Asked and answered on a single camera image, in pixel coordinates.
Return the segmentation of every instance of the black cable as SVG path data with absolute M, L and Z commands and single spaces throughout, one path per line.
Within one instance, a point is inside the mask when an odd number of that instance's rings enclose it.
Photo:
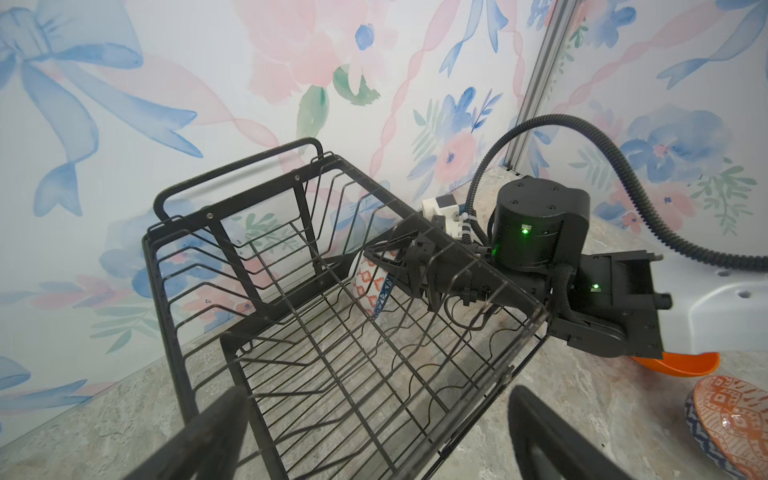
M 616 175 L 618 176 L 621 184 L 624 185 L 624 189 L 627 191 L 630 200 L 634 204 L 635 209 L 640 214 L 642 219 L 648 225 L 648 229 L 661 240 L 662 243 L 667 245 L 672 250 L 678 252 L 693 260 L 707 263 L 709 265 L 719 266 L 722 268 L 729 268 L 733 270 L 749 270 L 754 272 L 768 272 L 768 257 L 755 257 L 747 255 L 735 255 L 732 253 L 721 253 L 714 250 L 709 250 L 704 247 L 685 240 L 683 237 L 677 235 L 668 227 L 668 225 L 661 219 L 658 212 L 654 208 L 654 205 L 648 199 L 645 194 L 645 190 L 637 179 L 637 175 L 634 174 L 632 166 L 629 165 L 624 154 L 621 150 L 607 137 L 599 128 L 585 120 L 581 120 L 578 117 L 564 114 L 551 114 L 542 115 L 540 117 L 532 118 L 524 121 L 523 123 L 512 128 L 504 136 L 498 139 L 488 153 L 483 157 L 480 166 L 475 172 L 475 176 L 472 178 L 472 183 L 469 185 L 469 192 L 467 193 L 467 202 L 465 211 L 470 216 L 476 216 L 475 214 L 475 194 L 477 193 L 480 179 L 482 178 L 485 169 L 493 160 L 493 157 L 502 150 L 502 148 L 509 143 L 513 138 L 518 135 L 531 130 L 532 128 L 544 127 L 546 125 L 559 125 L 561 127 L 568 127 L 576 130 L 580 134 L 584 135 L 589 141 L 591 141 L 595 147 L 602 152 L 607 158 L 608 162 L 613 167 Z M 482 231 L 480 224 L 477 220 L 468 220 L 475 234 L 480 239 L 481 243 L 487 247 L 490 247 L 490 242 L 485 232 Z M 470 243 L 469 233 L 462 235 L 463 243 Z
M 566 320 L 586 325 L 586 322 L 576 317 L 568 302 L 568 284 L 571 282 L 574 267 L 567 263 L 558 263 L 552 268 L 552 296 L 549 297 L 547 308 L 558 313 Z
M 493 240 L 493 220 L 496 220 L 496 207 L 493 207 L 491 217 L 488 218 L 488 229 L 486 230 L 488 232 L 488 241 Z
M 499 305 L 495 305 L 495 304 L 491 305 L 491 307 L 490 307 L 490 308 L 488 308 L 488 309 L 487 309 L 485 312 L 483 312 L 483 311 L 482 311 L 482 309 L 480 309 L 480 310 L 479 310 L 479 311 L 478 311 L 478 312 L 475 314 L 475 316 L 474 316 L 474 317 L 472 317 L 472 321 L 471 321 L 471 322 L 469 322 L 469 326 L 466 326 L 466 325 L 462 325 L 461 323 L 457 322 L 457 321 L 456 321 L 456 320 L 453 318 L 453 309 L 454 309 L 454 308 L 456 308 L 456 304 L 457 304 L 459 301 L 461 301 L 461 300 L 456 300 L 456 301 L 453 303 L 453 305 L 451 306 L 451 311 L 450 311 L 450 312 L 448 311 L 448 301 L 449 301 L 451 298 L 454 298 L 454 297 L 456 297 L 456 296 L 458 296 L 458 295 L 451 295 L 451 296 L 449 296 L 447 299 L 445 299 L 445 302 L 444 302 L 444 303 L 443 303 L 443 305 L 442 305 L 442 309 L 445 311 L 445 316 L 447 316 L 447 317 L 448 317 L 448 319 L 449 319 L 449 320 L 451 320 L 451 323 L 453 323 L 454 325 L 456 325 L 456 326 L 459 326 L 459 327 L 461 327 L 461 328 L 463 328 L 463 329 L 466 329 L 466 330 L 472 330 L 472 331 L 476 332 L 476 331 L 478 331 L 478 330 L 482 330 L 482 329 L 484 329 L 484 328 L 485 328 L 485 324 L 486 324 L 486 323 L 488 323 L 488 320 L 489 320 L 489 319 L 490 319 L 490 318 L 491 318 L 491 317 L 492 317 L 492 316 L 493 316 L 495 313 L 497 313 L 497 312 L 498 312 L 498 311 L 501 309 L 501 307 L 500 307 Z M 476 321 L 477 321 L 477 319 L 480 317 L 480 315 L 482 315 L 482 323 L 481 323 L 480 325 L 478 325 L 478 326 L 475 326 L 475 322 L 476 322 Z

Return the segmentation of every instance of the white connector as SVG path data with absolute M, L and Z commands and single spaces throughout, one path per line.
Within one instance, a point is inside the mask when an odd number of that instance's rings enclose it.
M 453 194 L 422 200 L 422 214 L 432 221 L 434 216 L 445 218 L 445 232 L 455 239 L 462 238 L 462 218 Z

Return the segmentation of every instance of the orange bowl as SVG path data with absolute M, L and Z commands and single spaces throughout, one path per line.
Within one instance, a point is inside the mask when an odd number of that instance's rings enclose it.
M 636 356 L 632 359 L 655 372 L 672 376 L 705 376 L 720 366 L 719 353 L 702 353 L 701 355 L 665 353 L 662 360 L 642 359 Z

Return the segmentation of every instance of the zip tie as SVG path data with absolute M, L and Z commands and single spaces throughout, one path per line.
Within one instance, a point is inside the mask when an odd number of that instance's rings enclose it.
M 474 220 L 476 222 L 478 220 L 478 218 L 475 217 L 474 215 L 470 215 L 470 214 L 464 212 L 462 214 L 462 220 Z M 465 222 L 462 223 L 462 233 L 464 233 L 464 232 L 472 233 L 472 225 L 470 225 L 469 222 L 465 221 Z

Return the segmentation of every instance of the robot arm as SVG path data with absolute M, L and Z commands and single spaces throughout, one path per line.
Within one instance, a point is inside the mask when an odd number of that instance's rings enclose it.
M 653 262 L 656 291 L 672 306 L 658 310 L 665 352 L 697 355 L 768 349 L 768 276 L 692 262 L 674 252 Z
M 483 231 L 473 204 L 485 168 L 511 139 L 550 124 L 574 128 L 598 147 L 650 231 L 677 253 L 665 253 L 664 258 L 645 251 L 582 255 L 589 194 L 534 177 L 513 180 L 499 190 L 492 226 Z M 586 121 L 545 115 L 518 125 L 480 163 L 467 194 L 466 223 L 459 223 L 458 206 L 448 200 L 452 197 L 426 200 L 424 214 L 454 239 L 461 228 L 464 248 L 544 302 L 551 313 L 548 333 L 569 346 L 599 356 L 647 358 L 661 358 L 663 352 L 768 349 L 768 322 L 763 319 L 768 257 L 720 253 L 678 236 L 658 215 L 621 151 Z M 472 242 L 470 227 L 479 242 Z M 484 283 L 492 280 L 482 277 L 483 272 L 451 260 L 420 264 L 424 255 L 419 249 L 430 246 L 423 241 L 409 246 L 407 235 L 401 243 L 405 254 L 395 260 L 383 261 L 377 246 L 366 249 L 365 255 L 406 292 L 426 294 L 431 310 L 444 295 L 459 296 L 466 303 L 485 300 Z M 466 280 L 450 281 L 468 268 Z M 419 272 L 425 272 L 424 284 L 419 284 Z M 515 306 L 511 296 L 493 302 Z

